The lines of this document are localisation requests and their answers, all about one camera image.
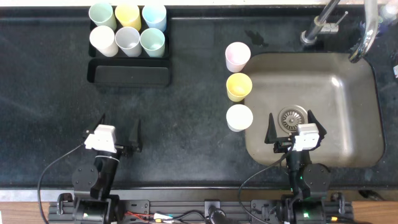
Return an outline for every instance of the pink cup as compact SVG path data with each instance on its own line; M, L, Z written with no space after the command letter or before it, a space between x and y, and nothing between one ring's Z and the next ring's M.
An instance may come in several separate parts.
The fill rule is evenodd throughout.
M226 67L230 72L240 72L250 59L250 49L242 42L229 44L225 50Z

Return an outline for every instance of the faucet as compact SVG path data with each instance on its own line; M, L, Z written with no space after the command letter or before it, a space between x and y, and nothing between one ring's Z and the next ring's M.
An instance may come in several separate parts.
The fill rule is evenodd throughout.
M317 41L318 34L335 34L338 32L338 24L347 15L347 12L336 24L326 23L330 13L335 9L340 0L331 0L323 9L321 14L314 18L309 30L303 31L300 40L303 45L312 45ZM377 11L377 0L364 0L366 28L357 48L348 57L351 63L358 62L371 48L377 34L379 25L379 14Z

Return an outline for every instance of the yellow cup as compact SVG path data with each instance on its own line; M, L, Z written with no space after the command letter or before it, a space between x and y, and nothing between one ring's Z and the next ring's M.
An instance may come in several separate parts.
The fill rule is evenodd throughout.
M243 73L232 74L226 81L228 98L233 102L242 101L251 91L251 79Z
M116 7L114 14L122 26L133 27L138 31L141 29L141 16L137 5L121 4Z

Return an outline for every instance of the black countertop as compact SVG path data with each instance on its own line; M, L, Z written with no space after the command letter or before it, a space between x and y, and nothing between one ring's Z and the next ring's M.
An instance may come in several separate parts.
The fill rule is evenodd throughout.
M331 21L344 10L335 11ZM169 9L172 82L167 88L138 89L87 82L88 8L2 9L0 187L35 188L44 167L81 143L81 132L102 113L122 133L134 118L142 120L143 151L121 159L115 189L239 186L264 166L248 154L244 133L226 125L233 102L226 95L231 73L225 48L241 41L252 55L348 53L360 36L363 7L348 10L338 34L324 35L316 47L304 49L299 34L320 7ZM398 49L397 36L398 27L391 27L366 57L376 76L385 154L374 167L332 168L334 189L398 187L398 86L390 59ZM72 187L72 172L94 156L86 149L69 155L48 172L44 187ZM287 189L289 181L283 169L274 167L249 185Z

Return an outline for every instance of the sink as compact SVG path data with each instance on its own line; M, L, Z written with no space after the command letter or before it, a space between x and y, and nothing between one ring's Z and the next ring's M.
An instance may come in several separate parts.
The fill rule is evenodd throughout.
M281 157L265 144L269 113L278 136L307 120L306 111L327 130L311 160L330 167L370 167L384 153L384 138L372 67L350 63L348 54L260 54L242 71L253 88L244 104L253 112L245 130L246 149L260 164Z

